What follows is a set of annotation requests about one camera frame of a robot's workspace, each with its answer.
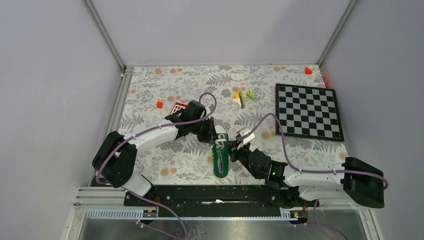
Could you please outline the white shoelace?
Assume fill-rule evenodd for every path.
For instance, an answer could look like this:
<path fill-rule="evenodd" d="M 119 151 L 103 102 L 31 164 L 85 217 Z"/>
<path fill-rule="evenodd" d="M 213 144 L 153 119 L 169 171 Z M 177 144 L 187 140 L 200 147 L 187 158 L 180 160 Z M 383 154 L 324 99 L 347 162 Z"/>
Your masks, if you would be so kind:
<path fill-rule="evenodd" d="M 213 153 L 213 172 L 218 178 L 224 178 L 229 173 L 229 166 L 234 147 L 237 141 L 229 139 L 228 134 L 218 134 L 218 139 L 212 147 Z"/>

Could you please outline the green white sneaker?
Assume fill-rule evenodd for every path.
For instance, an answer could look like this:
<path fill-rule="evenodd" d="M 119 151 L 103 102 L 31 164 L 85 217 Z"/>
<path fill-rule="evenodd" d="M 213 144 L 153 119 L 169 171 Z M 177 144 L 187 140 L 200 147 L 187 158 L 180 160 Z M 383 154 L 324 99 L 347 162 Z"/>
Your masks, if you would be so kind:
<path fill-rule="evenodd" d="M 226 128 L 221 124 L 214 126 L 217 139 L 212 146 L 213 153 L 213 173 L 215 177 L 224 179 L 229 172 L 229 150 L 225 143 L 229 141 L 229 135 Z"/>

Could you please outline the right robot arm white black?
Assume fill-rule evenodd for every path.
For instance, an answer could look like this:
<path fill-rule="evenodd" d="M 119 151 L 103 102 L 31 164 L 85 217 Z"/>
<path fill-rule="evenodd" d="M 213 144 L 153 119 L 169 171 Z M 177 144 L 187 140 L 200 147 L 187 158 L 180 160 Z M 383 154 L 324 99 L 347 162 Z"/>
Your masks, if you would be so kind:
<path fill-rule="evenodd" d="M 351 200 L 374 209 L 385 207 L 384 173 L 355 157 L 343 163 L 303 168 L 272 160 L 259 149 L 251 150 L 252 131 L 245 128 L 236 139 L 224 143 L 232 162 L 240 162 L 255 178 L 277 190 L 287 189 L 287 201 L 299 206 L 304 201 Z"/>

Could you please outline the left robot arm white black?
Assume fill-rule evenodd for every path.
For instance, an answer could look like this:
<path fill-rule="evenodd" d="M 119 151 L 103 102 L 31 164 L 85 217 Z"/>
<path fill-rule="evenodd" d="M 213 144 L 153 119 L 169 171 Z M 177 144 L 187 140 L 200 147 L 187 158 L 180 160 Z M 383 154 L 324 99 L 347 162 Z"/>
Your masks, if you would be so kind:
<path fill-rule="evenodd" d="M 218 138 L 213 118 L 207 115 L 206 107 L 195 100 L 166 116 L 158 126 L 135 136 L 110 132 L 97 151 L 92 166 L 113 188 L 135 193 L 136 199 L 148 206 L 154 202 L 155 192 L 153 184 L 135 171 L 137 155 L 188 134 L 196 135 L 200 143 L 212 144 Z"/>

